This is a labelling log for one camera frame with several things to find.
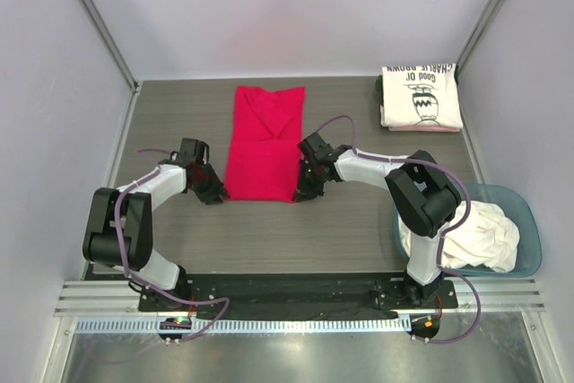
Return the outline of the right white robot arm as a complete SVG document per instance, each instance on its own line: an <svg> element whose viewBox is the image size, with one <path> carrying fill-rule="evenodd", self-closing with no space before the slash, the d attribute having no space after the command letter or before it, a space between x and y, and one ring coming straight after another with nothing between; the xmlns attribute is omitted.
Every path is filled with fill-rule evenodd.
<svg viewBox="0 0 574 383"><path fill-rule="evenodd" d="M438 296L444 273L444 235L462 197L428 152L386 156L350 145L336 148L315 132L298 143L301 153L296 202L324 194L325 183L358 182L386 190L400 220L410 231L410 255L404 270L405 299L424 307Z"/></svg>

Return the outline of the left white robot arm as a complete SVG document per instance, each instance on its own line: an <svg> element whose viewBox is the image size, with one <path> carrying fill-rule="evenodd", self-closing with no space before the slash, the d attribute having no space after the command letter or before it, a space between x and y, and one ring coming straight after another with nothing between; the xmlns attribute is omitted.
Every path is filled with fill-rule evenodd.
<svg viewBox="0 0 574 383"><path fill-rule="evenodd" d="M178 150L127 185L97 189L91 200L83 257L123 273L130 288L173 310L194 306L187 271L158 252L153 213L174 196L192 192L204 205L229 197L210 163L210 147L184 138Z"/></svg>

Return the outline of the red t shirt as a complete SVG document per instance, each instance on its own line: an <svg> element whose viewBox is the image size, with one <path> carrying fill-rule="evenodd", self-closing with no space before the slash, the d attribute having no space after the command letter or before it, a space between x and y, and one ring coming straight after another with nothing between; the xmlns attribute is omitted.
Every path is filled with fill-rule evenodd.
<svg viewBox="0 0 574 383"><path fill-rule="evenodd" d="M293 201L304 101L302 86L237 87L224 180L231 201Z"/></svg>

